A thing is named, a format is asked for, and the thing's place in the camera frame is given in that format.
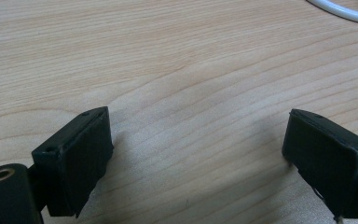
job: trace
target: thin wire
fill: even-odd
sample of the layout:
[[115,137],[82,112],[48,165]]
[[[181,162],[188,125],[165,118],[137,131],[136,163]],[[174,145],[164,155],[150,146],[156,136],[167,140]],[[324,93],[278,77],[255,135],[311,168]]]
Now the thin wire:
[[330,12],[331,14],[334,14],[336,16],[342,17],[350,21],[358,22],[358,11],[346,7],[342,7],[328,0],[307,0],[307,1],[309,1],[316,7],[319,7],[327,12]]

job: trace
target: wood grain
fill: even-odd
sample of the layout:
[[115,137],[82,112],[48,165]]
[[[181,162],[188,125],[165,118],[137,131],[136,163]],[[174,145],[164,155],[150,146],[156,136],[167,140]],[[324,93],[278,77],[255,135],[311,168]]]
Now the wood grain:
[[102,105],[107,174],[46,223],[334,223],[281,147],[293,107],[358,134],[358,23],[295,0],[0,0],[0,164]]

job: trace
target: white cable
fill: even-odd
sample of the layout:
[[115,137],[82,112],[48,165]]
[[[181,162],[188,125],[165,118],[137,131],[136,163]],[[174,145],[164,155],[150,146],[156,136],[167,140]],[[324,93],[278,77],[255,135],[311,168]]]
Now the white cable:
[[342,17],[350,21],[358,22],[358,11],[339,6],[327,0],[307,0],[316,7],[328,11],[336,16]]

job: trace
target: wooden table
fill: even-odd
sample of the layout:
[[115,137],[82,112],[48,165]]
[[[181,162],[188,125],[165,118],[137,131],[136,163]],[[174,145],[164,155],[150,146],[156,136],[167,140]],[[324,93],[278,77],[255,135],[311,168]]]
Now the wooden table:
[[293,107],[358,134],[358,23],[302,0],[0,0],[0,165],[103,105],[107,174],[47,224],[335,223],[282,139]]

